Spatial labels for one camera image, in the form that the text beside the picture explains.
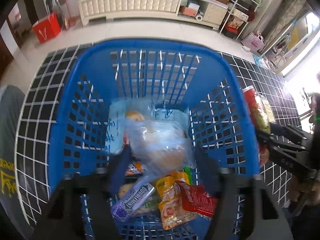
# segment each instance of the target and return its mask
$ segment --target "pink bag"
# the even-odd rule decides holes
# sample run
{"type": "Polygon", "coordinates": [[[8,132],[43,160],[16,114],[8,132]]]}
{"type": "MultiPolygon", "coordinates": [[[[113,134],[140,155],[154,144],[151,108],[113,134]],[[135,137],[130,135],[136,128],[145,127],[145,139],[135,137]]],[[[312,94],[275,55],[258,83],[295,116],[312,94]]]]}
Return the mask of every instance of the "pink bag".
{"type": "Polygon", "coordinates": [[[250,33],[244,38],[242,44],[250,48],[251,52],[257,52],[259,49],[262,49],[264,47],[263,37],[260,33],[250,33]]]}

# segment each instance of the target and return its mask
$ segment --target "basket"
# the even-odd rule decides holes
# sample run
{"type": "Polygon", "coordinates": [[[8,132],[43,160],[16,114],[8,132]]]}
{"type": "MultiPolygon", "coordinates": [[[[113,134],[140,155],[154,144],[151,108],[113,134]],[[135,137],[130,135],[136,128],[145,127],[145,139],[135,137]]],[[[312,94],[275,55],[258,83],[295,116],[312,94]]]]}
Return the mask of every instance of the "basket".
{"type": "MultiPolygon", "coordinates": [[[[194,44],[155,39],[104,41],[88,49],[73,67],[52,125],[48,154],[51,193],[66,173],[87,175],[108,165],[103,152],[108,110],[119,97],[164,98],[169,108],[189,108],[189,136],[194,146],[232,173],[259,173],[255,133],[228,63],[194,44]]],[[[197,169],[193,179],[198,184],[197,169]]],[[[86,198],[87,238],[93,237],[86,198]]],[[[238,197],[239,206],[243,199],[238,197]]],[[[237,238],[241,212],[230,237],[237,238]]],[[[209,226],[203,217],[165,231],[161,219],[144,216],[117,222],[122,239],[202,239],[209,226]]]]}

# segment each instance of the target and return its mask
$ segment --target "red snack package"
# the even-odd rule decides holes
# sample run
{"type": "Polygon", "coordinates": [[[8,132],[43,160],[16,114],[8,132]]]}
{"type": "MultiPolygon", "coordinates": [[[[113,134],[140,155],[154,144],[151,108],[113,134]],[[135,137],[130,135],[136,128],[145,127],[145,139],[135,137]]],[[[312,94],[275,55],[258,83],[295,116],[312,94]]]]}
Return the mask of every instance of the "red snack package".
{"type": "Polygon", "coordinates": [[[207,217],[213,217],[218,199],[210,197],[203,185],[188,185],[181,180],[176,184],[180,188],[182,207],[186,211],[197,212],[207,217]]]}

